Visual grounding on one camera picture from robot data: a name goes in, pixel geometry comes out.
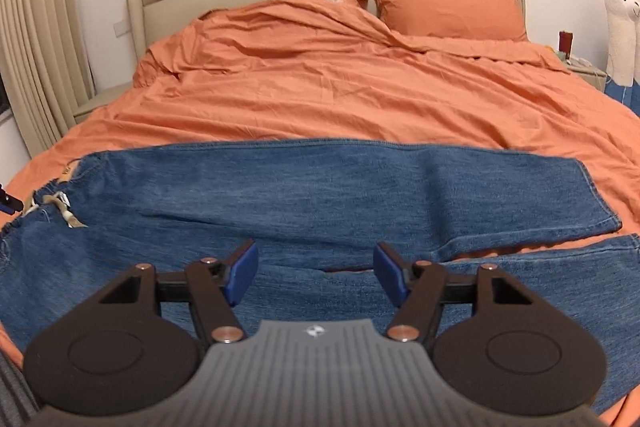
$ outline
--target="orange bedding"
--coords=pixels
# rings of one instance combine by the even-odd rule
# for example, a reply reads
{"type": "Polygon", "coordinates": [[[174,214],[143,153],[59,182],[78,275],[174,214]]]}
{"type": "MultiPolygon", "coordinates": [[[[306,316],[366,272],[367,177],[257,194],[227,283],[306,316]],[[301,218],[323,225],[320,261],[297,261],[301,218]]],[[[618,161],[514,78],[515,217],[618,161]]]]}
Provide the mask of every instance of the orange bedding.
{"type": "MultiPolygon", "coordinates": [[[[97,150],[300,137],[437,142],[577,157],[622,218],[617,233],[638,233],[638,136],[638,117],[542,46],[407,37],[351,4],[270,0],[207,13],[153,44],[134,89],[34,158],[7,190],[25,200],[97,150]]],[[[616,425],[640,415],[636,394],[616,425]]]]}

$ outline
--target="window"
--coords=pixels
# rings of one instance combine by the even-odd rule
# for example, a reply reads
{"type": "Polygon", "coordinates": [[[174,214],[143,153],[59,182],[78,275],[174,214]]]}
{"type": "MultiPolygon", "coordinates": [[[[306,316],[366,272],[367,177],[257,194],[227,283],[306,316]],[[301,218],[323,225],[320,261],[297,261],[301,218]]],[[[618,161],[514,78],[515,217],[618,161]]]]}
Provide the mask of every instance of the window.
{"type": "Polygon", "coordinates": [[[2,83],[2,76],[0,76],[0,114],[9,109],[9,99],[7,98],[6,91],[4,90],[4,84],[2,83]]]}

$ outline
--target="plush toy face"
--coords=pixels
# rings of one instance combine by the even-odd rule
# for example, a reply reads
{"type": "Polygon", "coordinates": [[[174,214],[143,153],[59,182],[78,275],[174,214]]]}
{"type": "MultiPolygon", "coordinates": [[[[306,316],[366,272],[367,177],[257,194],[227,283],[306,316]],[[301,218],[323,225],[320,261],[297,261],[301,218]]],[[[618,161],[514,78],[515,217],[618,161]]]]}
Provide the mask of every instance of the plush toy face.
{"type": "Polygon", "coordinates": [[[640,4],[637,0],[604,0],[608,14],[628,18],[633,22],[640,18],[640,4]]]}

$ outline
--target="curtain fold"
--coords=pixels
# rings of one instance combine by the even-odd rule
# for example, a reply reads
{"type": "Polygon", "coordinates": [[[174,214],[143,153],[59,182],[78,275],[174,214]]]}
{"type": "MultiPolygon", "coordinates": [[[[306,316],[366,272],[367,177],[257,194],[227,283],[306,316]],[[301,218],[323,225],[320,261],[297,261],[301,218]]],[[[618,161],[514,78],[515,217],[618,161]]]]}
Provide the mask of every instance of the curtain fold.
{"type": "Polygon", "coordinates": [[[0,73],[31,156],[95,95],[76,0],[0,0],[0,73]]]}

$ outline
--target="leather patch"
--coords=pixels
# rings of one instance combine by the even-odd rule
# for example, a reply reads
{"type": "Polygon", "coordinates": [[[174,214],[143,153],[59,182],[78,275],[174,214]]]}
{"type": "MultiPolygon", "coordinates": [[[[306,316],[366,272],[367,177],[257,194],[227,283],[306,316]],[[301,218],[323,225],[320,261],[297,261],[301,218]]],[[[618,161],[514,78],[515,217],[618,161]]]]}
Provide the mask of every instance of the leather patch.
{"type": "Polygon", "coordinates": [[[78,168],[78,165],[80,165],[80,160],[73,160],[71,163],[69,163],[65,167],[65,170],[62,171],[62,174],[60,174],[58,183],[68,182],[74,175],[74,172],[76,172],[76,168],[78,168]]]}

